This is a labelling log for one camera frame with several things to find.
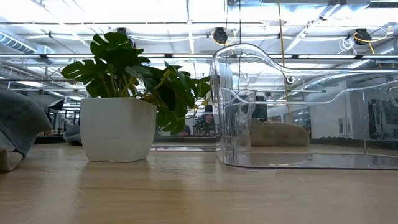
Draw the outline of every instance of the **clear acrylic box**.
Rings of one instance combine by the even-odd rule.
[[[219,50],[210,75],[221,161],[398,169],[398,70],[378,65],[292,69],[251,44]]]

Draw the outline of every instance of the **wooden tabletop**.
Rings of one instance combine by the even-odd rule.
[[[398,172],[235,170],[215,152],[88,162],[81,147],[35,146],[0,174],[0,223],[397,223]]]

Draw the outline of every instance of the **security camera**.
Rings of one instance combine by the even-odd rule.
[[[287,78],[286,78],[286,83],[287,83],[288,85],[293,84],[293,82],[294,82],[294,77],[287,77]]]

